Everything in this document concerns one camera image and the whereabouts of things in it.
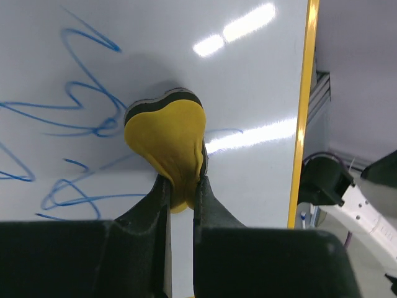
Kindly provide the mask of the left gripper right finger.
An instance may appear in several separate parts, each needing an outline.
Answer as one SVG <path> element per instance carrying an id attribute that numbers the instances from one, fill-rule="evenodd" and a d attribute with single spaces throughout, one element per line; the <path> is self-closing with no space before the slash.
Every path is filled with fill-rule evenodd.
<path id="1" fill-rule="evenodd" d="M 244 226 L 209 179 L 194 207 L 196 297 L 360 297 L 342 243 L 322 230 Z"/>

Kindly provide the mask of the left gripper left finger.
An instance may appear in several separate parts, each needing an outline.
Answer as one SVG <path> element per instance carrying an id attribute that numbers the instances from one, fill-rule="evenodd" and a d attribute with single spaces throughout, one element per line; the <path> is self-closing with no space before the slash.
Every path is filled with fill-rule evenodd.
<path id="1" fill-rule="evenodd" d="M 3 222 L 2 297 L 166 297 L 171 183 L 114 220 Z"/>

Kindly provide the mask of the yellow bone-shaped eraser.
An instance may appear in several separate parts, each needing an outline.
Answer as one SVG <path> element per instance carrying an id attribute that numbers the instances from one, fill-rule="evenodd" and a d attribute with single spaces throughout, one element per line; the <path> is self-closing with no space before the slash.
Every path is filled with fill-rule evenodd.
<path id="1" fill-rule="evenodd" d="M 170 181 L 171 212 L 194 208 L 196 187 L 208 167 L 200 99 L 186 88 L 174 88 L 131 104 L 123 124 L 126 144 Z"/>

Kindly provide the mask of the yellow framed whiteboard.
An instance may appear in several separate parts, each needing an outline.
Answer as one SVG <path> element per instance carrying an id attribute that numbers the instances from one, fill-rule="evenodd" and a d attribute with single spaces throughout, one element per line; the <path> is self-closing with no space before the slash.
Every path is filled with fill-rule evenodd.
<path id="1" fill-rule="evenodd" d="M 1 224 L 129 211 L 161 175 L 126 144 L 125 111 L 186 88 L 205 111 L 215 197 L 246 227 L 290 229 L 317 10 L 317 1 L 2 1 Z M 169 203 L 168 227 L 166 297 L 195 296 L 194 208 L 174 214 Z"/>

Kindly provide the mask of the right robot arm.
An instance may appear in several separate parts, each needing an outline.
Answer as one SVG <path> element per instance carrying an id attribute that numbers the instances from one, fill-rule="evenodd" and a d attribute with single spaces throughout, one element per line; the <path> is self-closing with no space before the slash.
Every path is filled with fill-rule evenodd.
<path id="1" fill-rule="evenodd" d="M 323 151 L 304 159 L 298 202 L 338 219 L 380 262 L 396 292 L 396 228 L 369 203 L 339 157 Z"/>

